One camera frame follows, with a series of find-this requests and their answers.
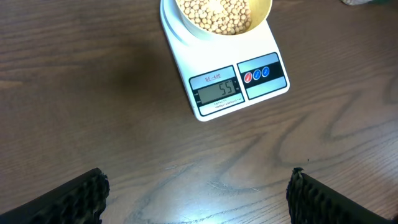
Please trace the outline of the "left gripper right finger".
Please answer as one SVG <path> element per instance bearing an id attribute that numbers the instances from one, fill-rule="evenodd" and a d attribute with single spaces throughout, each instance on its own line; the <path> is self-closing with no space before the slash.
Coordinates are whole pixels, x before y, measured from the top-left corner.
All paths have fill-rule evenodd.
<path id="1" fill-rule="evenodd" d="M 302 172 L 292 171 L 286 199 L 292 224 L 393 224 L 323 183 Z"/>

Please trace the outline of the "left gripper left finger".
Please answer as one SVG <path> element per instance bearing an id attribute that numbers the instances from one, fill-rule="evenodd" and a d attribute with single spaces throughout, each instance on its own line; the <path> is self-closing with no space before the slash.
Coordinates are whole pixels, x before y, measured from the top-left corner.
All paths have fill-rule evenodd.
<path id="1" fill-rule="evenodd" d="M 107 175 L 95 168 L 1 214 L 1 223 L 101 224 L 109 191 Z"/>

